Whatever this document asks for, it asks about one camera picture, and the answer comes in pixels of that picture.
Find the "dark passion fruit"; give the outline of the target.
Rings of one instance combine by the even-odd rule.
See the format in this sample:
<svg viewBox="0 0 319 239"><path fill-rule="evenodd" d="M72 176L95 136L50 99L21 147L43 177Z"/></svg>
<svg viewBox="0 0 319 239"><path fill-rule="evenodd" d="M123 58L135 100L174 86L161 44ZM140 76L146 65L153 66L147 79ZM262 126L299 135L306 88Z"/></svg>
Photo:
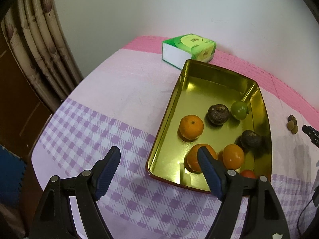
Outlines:
<svg viewBox="0 0 319 239"><path fill-rule="evenodd" d="M293 115L288 116L288 122L292 121L295 125L297 124L297 120Z"/></svg>
<svg viewBox="0 0 319 239"><path fill-rule="evenodd" d="M246 149L254 149L260 147L262 137L251 130L245 130L241 135L241 144Z"/></svg>
<svg viewBox="0 0 319 239"><path fill-rule="evenodd" d="M207 118L213 125L222 126L228 121L229 116L230 112L226 105L216 104L208 108Z"/></svg>

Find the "small red tomato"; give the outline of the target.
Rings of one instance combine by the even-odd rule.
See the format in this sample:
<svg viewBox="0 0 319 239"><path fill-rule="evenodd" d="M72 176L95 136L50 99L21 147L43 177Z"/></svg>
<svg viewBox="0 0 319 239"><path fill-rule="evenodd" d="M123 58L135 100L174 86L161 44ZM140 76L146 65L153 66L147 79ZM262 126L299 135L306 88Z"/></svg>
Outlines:
<svg viewBox="0 0 319 239"><path fill-rule="evenodd" d="M255 173L252 170L249 170L249 169L245 169L245 170L241 171L240 175L242 177L246 177L246 178L249 178L249 179L257 179Z"/></svg>

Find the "orange mandarin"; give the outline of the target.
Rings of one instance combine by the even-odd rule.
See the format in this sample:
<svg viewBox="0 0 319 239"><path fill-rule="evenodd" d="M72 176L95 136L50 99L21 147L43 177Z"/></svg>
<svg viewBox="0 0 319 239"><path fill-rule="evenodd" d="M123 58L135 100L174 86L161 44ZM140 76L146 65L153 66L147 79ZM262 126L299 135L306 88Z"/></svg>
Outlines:
<svg viewBox="0 0 319 239"><path fill-rule="evenodd" d="M243 149L236 144L227 145L223 150L222 160L227 169L239 169L245 160Z"/></svg>
<svg viewBox="0 0 319 239"><path fill-rule="evenodd" d="M215 150L208 144L196 144L194 145L189 152L185 156L185 164L187 166L187 169L192 173L202 173L200 165L198 163L197 159L197 152L198 149L201 147L206 147L211 156L217 160L218 156L215 152Z"/></svg>
<svg viewBox="0 0 319 239"><path fill-rule="evenodd" d="M181 119L178 130L183 138L196 140L203 133L204 123L196 115L187 115Z"/></svg>

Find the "green tomato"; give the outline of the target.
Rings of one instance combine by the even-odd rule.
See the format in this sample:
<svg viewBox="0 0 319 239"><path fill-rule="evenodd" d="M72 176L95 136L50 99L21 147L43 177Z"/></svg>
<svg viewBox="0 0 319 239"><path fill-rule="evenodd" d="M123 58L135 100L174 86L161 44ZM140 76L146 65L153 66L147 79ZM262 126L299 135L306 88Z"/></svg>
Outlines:
<svg viewBox="0 0 319 239"><path fill-rule="evenodd" d="M232 104L230 112L235 119L244 120L247 116L248 104L243 101L236 101Z"/></svg>

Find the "brown longan right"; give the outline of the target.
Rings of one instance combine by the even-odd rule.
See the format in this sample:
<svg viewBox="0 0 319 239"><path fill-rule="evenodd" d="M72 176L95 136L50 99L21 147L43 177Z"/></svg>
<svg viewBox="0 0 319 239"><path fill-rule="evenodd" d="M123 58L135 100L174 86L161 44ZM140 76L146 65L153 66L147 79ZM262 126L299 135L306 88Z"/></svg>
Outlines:
<svg viewBox="0 0 319 239"><path fill-rule="evenodd" d="M292 132L292 134L296 134L296 133L298 132L298 126L295 125L295 126L293 127L293 129L291 130L291 132Z"/></svg>

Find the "brown longan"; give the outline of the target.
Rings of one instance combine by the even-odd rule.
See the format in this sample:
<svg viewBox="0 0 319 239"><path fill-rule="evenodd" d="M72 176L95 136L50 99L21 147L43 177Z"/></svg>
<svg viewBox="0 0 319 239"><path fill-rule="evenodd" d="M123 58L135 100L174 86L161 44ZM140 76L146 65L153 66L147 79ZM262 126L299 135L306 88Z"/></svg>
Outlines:
<svg viewBox="0 0 319 239"><path fill-rule="evenodd" d="M292 134L296 134L296 133L298 132L298 126L295 125L295 126L293 127L293 129L291 130L291 132L292 132Z"/></svg>
<svg viewBox="0 0 319 239"><path fill-rule="evenodd" d="M292 131L294 127L295 127L294 121L293 120L288 121L287 123L288 130Z"/></svg>

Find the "brown longan left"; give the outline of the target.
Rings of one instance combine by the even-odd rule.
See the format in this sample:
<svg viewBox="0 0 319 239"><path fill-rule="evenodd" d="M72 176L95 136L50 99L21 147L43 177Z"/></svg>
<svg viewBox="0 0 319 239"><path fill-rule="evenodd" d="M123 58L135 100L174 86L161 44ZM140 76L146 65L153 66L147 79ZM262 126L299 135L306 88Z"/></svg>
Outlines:
<svg viewBox="0 0 319 239"><path fill-rule="evenodd" d="M294 121L293 120L288 121L287 123L288 130L292 131L294 127L295 127Z"/></svg>

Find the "blue object at floor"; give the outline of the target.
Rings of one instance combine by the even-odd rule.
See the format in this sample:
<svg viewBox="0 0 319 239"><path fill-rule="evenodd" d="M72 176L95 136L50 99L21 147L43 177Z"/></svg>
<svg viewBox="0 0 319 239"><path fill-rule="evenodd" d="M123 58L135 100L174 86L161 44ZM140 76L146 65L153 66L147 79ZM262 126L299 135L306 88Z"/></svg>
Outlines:
<svg viewBox="0 0 319 239"><path fill-rule="evenodd" d="M26 164L3 146L0 157L1 203L16 208L22 191Z"/></svg>

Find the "gold toffee tin box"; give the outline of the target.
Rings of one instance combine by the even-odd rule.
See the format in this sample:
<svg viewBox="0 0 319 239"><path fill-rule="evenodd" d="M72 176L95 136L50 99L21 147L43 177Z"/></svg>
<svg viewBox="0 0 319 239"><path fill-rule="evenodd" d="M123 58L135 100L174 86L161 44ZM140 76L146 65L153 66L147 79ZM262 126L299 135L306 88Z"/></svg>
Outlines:
<svg viewBox="0 0 319 239"><path fill-rule="evenodd" d="M248 105L244 120L229 117L222 126L207 118L210 106L223 104L230 108L243 101ZM194 141L179 134L181 119L196 115L204 123L203 133ZM208 144L220 155L225 146L240 141L246 130L257 133L262 144L257 149L245 149L245 161L237 171L250 169L256 176L271 178L272 145L269 118L258 83L225 68L187 60L173 89L155 142L146 162L149 175L157 180L197 192L209 193L203 174L193 173L185 165L185 156L197 144Z"/></svg>

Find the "pink and purple tablecloth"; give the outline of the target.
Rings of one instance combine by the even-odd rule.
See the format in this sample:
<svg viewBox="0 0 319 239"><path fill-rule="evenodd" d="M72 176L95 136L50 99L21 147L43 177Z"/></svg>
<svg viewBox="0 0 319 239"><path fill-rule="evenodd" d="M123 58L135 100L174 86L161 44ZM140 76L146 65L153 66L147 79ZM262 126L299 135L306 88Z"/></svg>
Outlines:
<svg viewBox="0 0 319 239"><path fill-rule="evenodd" d="M146 161L179 69L162 61L162 37L139 36L89 74L48 122L32 153L37 179L73 177L90 169L112 146L121 164L99 208L114 238L204 238L220 202L215 197L153 179ZM271 127L271 183L290 236L315 216L318 149L303 132L291 134L288 116L318 128L318 110L266 70L216 51L213 64L255 80Z"/></svg>

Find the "bamboo rattan furniture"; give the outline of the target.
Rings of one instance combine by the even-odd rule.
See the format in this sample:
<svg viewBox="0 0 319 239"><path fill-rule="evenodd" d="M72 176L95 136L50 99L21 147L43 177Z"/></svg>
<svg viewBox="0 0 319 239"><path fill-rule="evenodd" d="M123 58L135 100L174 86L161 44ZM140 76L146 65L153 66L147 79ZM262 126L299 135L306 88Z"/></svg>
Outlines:
<svg viewBox="0 0 319 239"><path fill-rule="evenodd" d="M21 71L55 112L83 76L64 37L54 0L13 0L1 31Z"/></svg>

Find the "green tissue pack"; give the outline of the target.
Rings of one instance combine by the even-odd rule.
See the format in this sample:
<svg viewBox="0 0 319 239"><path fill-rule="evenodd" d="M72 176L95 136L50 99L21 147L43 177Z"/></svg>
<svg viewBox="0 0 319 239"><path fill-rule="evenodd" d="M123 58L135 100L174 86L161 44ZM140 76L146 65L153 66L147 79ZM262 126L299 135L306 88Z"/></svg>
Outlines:
<svg viewBox="0 0 319 239"><path fill-rule="evenodd" d="M215 54L216 42L193 33L166 39L162 42L162 60L182 70L189 59L210 62Z"/></svg>

